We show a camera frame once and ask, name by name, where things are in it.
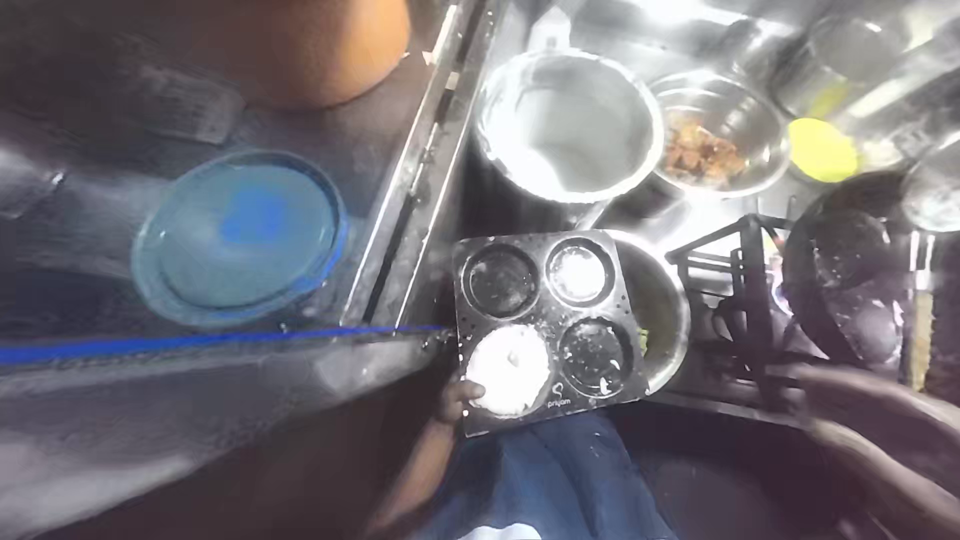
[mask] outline blue jeans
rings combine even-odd
[[[574,414],[465,441],[415,538],[525,524],[549,540],[674,540],[613,424]]]

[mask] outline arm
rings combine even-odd
[[[464,401],[475,400],[483,394],[483,386],[468,380],[452,382],[446,387],[440,409],[423,427],[400,476],[373,513],[367,536],[389,527],[433,497],[456,446],[457,423],[463,417]]]
[[[960,409],[872,374],[795,366],[809,433],[866,487],[897,538],[960,537]]]

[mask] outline fried food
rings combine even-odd
[[[688,116],[670,119],[670,141],[663,170],[688,184],[729,189],[730,179],[747,167],[736,145],[715,136],[699,120]]]

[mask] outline blue strip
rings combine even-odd
[[[440,331],[444,327],[337,327],[316,331],[294,331],[288,333],[226,333],[220,335],[191,335],[185,337],[157,337],[112,339],[85,341],[48,347],[5,347],[0,348],[0,365],[16,365],[75,358],[80,356],[122,356],[157,351],[170,351],[185,347],[203,347],[229,343],[269,343],[275,341],[297,341],[321,337],[341,337],[347,335],[373,335],[395,332]]]

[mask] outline black metal stand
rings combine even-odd
[[[778,380],[768,376],[767,366],[796,361],[797,356],[805,355],[783,350],[796,330],[796,324],[792,320],[784,332],[780,349],[774,345],[770,288],[763,255],[763,232],[766,231],[778,249],[782,250],[783,242],[778,230],[789,230],[791,225],[791,222],[781,218],[747,214],[735,223],[666,255],[670,263],[677,265],[677,272],[688,292],[699,292],[723,299],[715,312],[723,317],[732,340],[721,338],[700,342],[698,345],[704,347],[705,352],[740,359],[744,368],[737,370],[740,372],[737,376],[753,380],[764,405],[774,411],[784,410],[785,403],[780,395],[780,384]],[[739,234],[740,247],[732,250],[729,257],[696,251],[732,234]],[[690,281],[690,268],[730,274],[733,294],[726,296],[695,290]],[[735,312],[745,314],[745,325],[737,322],[737,317],[733,316]]]

